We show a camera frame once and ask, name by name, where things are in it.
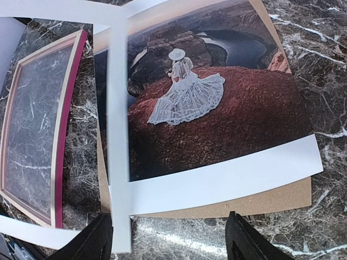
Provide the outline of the light wooden picture frame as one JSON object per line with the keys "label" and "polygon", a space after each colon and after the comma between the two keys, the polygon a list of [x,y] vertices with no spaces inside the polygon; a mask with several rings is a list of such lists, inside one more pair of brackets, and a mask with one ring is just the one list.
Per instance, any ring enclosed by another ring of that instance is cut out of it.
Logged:
{"label": "light wooden picture frame", "polygon": [[63,226],[66,128],[86,40],[79,30],[19,60],[8,95],[1,195],[43,226]]}

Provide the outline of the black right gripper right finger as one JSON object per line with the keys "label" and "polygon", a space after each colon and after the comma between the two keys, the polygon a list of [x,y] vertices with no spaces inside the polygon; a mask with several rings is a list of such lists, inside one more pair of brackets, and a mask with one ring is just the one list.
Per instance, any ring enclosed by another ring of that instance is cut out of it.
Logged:
{"label": "black right gripper right finger", "polygon": [[228,259],[292,260],[252,227],[241,215],[231,211],[226,222],[226,249]]}

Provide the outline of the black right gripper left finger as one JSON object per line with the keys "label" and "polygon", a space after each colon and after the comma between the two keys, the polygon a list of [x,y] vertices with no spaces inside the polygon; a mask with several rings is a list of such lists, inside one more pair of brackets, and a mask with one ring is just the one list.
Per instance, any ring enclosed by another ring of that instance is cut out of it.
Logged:
{"label": "black right gripper left finger", "polygon": [[47,257],[48,260],[109,260],[112,248],[112,218],[99,214],[66,246]]}

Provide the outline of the white mat board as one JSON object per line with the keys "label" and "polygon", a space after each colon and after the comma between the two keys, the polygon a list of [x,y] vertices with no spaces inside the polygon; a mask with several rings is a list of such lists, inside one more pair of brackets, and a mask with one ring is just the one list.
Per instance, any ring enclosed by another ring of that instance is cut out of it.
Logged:
{"label": "white mat board", "polygon": [[125,83],[127,20],[160,1],[131,1],[124,6],[91,1],[1,1],[2,17],[30,17],[58,21],[107,25],[111,29],[108,53],[109,87],[107,111],[110,116],[108,134],[109,192],[113,226],[112,253],[131,252],[132,208],[131,185],[128,180],[128,130]]}

